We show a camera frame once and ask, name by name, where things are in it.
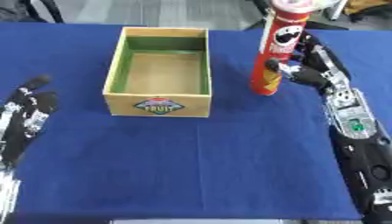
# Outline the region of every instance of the chip can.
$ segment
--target chip can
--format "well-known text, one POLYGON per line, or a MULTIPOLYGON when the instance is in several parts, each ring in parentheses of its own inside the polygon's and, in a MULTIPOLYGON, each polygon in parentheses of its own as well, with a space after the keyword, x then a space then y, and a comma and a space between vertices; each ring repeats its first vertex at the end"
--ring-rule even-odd
POLYGON ((265 67, 276 58, 287 63, 312 12, 312 0, 272 0, 251 77, 251 88, 259 95, 273 95, 282 75, 265 67))

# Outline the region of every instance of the wooden crate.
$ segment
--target wooden crate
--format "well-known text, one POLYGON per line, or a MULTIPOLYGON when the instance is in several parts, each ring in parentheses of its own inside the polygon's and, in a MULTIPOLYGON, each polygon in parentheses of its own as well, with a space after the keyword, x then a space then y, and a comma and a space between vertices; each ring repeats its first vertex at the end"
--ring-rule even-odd
POLYGON ((208 117, 208 31, 124 27, 103 94, 114 116, 208 117))

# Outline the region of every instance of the gray floor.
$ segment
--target gray floor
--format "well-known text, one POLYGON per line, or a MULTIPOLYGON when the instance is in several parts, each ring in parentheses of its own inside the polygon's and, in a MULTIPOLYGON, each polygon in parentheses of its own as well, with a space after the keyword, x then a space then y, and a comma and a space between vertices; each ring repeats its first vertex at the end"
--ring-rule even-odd
MULTIPOLYGON (((39 0, 33 0, 41 15, 51 20, 39 0)), ((241 30, 261 18, 246 0, 56 0, 67 23, 97 23, 166 27, 199 27, 241 30)), ((366 17, 352 24, 342 15, 329 21, 322 13, 312 19, 354 30, 390 30, 392 19, 366 17)))

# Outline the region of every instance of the robotic hand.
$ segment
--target robotic hand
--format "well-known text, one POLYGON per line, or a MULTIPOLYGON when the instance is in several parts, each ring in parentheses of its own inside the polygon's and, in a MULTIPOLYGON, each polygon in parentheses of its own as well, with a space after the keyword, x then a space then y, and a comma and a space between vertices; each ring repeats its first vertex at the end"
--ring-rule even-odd
POLYGON ((392 146, 362 92, 350 87, 350 74, 339 59, 304 32, 287 66, 276 59, 266 67, 291 81, 314 87, 322 96, 330 138, 353 203, 366 224, 392 223, 392 146))
POLYGON ((18 196, 20 180, 13 177, 18 160, 57 109, 54 92, 32 92, 48 82, 49 76, 37 76, 18 87, 0 106, 0 223, 13 212, 18 196))

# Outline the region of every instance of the blue tablecloth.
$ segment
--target blue tablecloth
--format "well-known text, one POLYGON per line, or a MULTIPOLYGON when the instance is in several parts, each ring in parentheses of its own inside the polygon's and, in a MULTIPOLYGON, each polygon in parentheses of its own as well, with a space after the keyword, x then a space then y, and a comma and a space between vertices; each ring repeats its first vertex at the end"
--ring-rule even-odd
MULTIPOLYGON (((60 110, 25 153, 17 212, 110 218, 358 219, 320 98, 249 90, 260 30, 210 31, 211 117, 111 116, 102 87, 121 26, 0 24, 0 99, 37 74, 60 110)), ((313 31, 392 133, 387 31, 313 31)))

